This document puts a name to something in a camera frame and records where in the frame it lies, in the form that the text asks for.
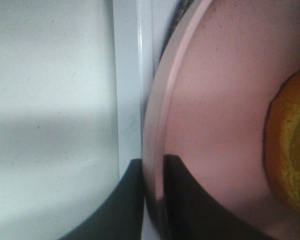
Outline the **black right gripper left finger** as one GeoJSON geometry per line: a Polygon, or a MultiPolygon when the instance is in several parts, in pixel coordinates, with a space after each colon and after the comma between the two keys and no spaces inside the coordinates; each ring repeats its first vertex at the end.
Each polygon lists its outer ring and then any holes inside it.
{"type": "Polygon", "coordinates": [[[130,161],[118,185],[104,203],[62,240],[140,240],[145,186],[142,160],[130,161]]]}

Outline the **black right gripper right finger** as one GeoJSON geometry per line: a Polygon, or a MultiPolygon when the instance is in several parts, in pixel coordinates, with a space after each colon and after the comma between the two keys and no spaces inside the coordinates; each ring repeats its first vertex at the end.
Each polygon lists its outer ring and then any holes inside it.
{"type": "Polygon", "coordinates": [[[177,155],[163,157],[163,187],[174,240],[268,240],[213,199],[177,155]]]}

